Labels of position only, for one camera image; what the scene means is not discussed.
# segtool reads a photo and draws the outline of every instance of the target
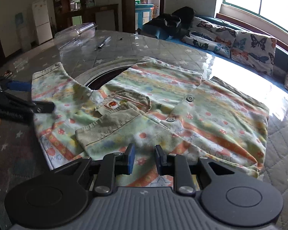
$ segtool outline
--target white refrigerator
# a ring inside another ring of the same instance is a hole
[[[33,18],[36,27],[37,44],[40,45],[52,39],[47,0],[32,3]]]

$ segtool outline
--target metal screw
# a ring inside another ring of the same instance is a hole
[[[182,194],[191,194],[194,192],[194,188],[191,188],[189,186],[181,186],[178,191]]]
[[[188,95],[187,96],[187,101],[188,102],[192,102],[194,100],[194,97],[193,96],[191,96],[191,95]]]
[[[167,121],[168,121],[168,122],[174,122],[174,121],[175,121],[175,118],[169,117],[169,118],[167,119]]]
[[[97,186],[95,191],[100,194],[106,194],[110,192],[110,189],[107,186]]]

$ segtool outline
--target plastic box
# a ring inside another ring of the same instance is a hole
[[[83,23],[66,28],[55,34],[54,44],[60,51],[60,55],[80,47],[95,36],[95,23]]]

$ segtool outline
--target shirt button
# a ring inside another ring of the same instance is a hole
[[[194,100],[194,97],[191,95],[188,95],[186,99],[188,102],[192,102]]]
[[[169,117],[169,118],[167,119],[167,121],[168,121],[168,122],[174,122],[174,121],[175,121],[175,118]]]

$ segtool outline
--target round table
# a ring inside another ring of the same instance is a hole
[[[96,50],[108,36],[111,41]],[[96,73],[105,72],[107,62],[123,57],[149,56],[185,69],[201,72],[203,79],[217,76],[228,84],[265,103],[270,109],[269,139],[265,169],[261,179],[281,191],[285,199],[278,226],[288,229],[288,94],[257,74],[192,47],[146,36],[97,30],[95,38],[67,53],[53,46],[28,60],[24,69],[14,72],[13,79],[31,81],[32,74],[61,61],[66,72],[81,84],[89,83]],[[12,66],[0,69],[2,75]],[[10,92],[29,100],[26,92]],[[15,185],[48,170],[33,126],[2,121],[0,126],[0,227],[10,226],[4,198]]]

